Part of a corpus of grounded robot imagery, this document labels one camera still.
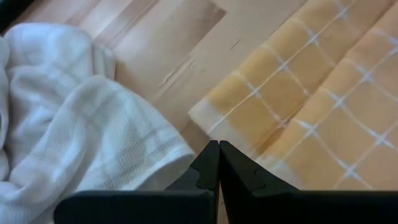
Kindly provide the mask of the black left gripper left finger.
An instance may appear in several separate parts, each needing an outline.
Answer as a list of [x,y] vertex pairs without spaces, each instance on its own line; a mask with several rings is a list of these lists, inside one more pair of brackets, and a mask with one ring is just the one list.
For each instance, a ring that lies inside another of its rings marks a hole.
[[161,191],[75,193],[55,208],[55,224],[216,223],[218,141],[210,141],[188,169]]

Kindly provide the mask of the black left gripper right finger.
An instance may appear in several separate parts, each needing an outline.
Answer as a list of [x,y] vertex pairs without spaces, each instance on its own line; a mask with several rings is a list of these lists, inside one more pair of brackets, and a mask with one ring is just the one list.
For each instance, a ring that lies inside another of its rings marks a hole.
[[220,182],[230,223],[397,223],[397,192],[299,190],[220,141]]

